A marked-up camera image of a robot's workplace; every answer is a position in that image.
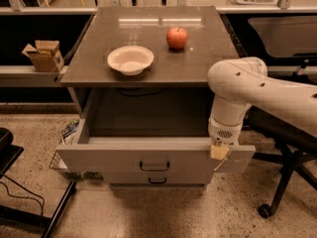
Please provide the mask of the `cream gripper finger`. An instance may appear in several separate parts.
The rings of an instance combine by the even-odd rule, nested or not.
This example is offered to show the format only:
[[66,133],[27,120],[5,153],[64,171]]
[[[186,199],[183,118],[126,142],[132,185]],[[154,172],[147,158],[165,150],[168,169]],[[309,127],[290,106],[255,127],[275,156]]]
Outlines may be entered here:
[[210,156],[212,159],[223,160],[229,152],[229,146],[223,142],[213,142],[211,144]]

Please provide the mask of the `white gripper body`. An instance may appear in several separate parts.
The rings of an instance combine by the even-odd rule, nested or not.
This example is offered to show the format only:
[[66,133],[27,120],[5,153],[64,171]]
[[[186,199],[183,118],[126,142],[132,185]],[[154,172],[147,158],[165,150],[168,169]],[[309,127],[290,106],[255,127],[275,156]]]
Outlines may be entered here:
[[227,145],[238,141],[241,134],[242,125],[224,125],[217,122],[214,118],[209,119],[208,133],[213,142],[222,142]]

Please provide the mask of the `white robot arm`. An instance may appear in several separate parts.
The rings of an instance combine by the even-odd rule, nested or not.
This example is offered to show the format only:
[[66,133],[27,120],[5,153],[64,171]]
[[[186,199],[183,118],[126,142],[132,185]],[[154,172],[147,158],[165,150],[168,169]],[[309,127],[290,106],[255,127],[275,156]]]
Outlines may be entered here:
[[208,124],[212,159],[223,160],[230,153],[253,106],[317,137],[316,85],[269,77],[265,63],[255,57],[214,63],[207,82],[214,92]]

